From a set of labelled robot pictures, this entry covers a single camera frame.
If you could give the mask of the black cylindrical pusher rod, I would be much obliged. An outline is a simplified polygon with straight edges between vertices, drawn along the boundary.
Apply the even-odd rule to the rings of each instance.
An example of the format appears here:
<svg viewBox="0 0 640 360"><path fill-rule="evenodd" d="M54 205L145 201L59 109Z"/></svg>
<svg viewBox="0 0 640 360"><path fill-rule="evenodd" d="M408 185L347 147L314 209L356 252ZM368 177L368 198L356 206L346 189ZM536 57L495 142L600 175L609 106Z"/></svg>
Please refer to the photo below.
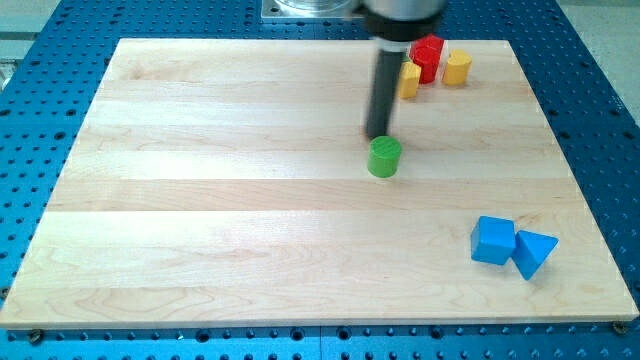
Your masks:
<svg viewBox="0 0 640 360"><path fill-rule="evenodd" d="M380 49L377 53L365 123L369 139L388 133L403 59L402 52Z"/></svg>

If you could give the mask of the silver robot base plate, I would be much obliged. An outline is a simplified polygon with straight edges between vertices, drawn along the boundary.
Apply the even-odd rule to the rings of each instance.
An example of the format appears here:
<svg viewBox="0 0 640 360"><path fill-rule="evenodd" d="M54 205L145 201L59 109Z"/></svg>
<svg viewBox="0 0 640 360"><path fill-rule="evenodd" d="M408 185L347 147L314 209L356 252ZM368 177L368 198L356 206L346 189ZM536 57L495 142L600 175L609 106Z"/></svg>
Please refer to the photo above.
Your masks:
<svg viewBox="0 0 640 360"><path fill-rule="evenodd" d="M270 20L342 18L357 0L259 0L261 17Z"/></svg>

